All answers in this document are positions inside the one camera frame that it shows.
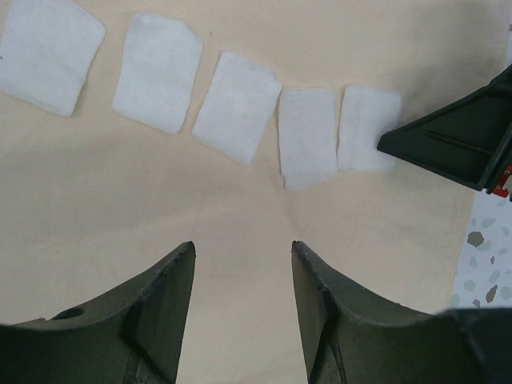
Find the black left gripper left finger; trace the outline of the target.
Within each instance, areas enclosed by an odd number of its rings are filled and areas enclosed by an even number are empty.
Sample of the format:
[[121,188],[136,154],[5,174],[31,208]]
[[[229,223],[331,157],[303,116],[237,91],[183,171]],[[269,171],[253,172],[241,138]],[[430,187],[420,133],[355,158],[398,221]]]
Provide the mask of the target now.
[[1,327],[3,383],[174,383],[194,280],[184,242],[148,270],[51,319]]

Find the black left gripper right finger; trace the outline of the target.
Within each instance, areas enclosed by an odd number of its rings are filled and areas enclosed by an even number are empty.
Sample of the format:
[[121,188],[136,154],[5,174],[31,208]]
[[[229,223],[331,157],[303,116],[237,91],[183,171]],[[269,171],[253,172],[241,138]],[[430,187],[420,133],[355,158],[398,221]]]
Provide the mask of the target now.
[[425,314],[385,299],[324,262],[291,249],[309,383],[509,383],[511,310]]

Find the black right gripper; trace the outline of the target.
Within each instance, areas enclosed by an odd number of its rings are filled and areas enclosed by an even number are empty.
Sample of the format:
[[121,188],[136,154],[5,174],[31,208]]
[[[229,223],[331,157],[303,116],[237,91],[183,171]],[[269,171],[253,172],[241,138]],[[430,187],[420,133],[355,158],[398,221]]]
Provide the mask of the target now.
[[385,133],[377,149],[511,200],[511,68],[472,94]]

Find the white gauze pad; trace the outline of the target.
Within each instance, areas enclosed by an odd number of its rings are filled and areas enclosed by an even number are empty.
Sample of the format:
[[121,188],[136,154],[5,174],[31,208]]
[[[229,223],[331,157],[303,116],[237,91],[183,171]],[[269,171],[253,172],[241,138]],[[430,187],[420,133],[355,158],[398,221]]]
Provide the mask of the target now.
[[338,172],[336,97],[323,88],[284,90],[278,106],[281,172],[285,188],[299,190]]
[[281,89],[271,69],[233,51],[222,52],[192,136],[238,163],[250,164]]
[[202,40],[183,21],[136,14],[126,34],[112,108],[176,134],[190,106],[202,49]]
[[389,172],[395,158],[380,152],[381,136],[398,127],[402,97],[371,86],[345,89],[339,123],[338,168],[342,171]]
[[105,35],[73,1],[14,1],[1,40],[1,92],[71,116]]

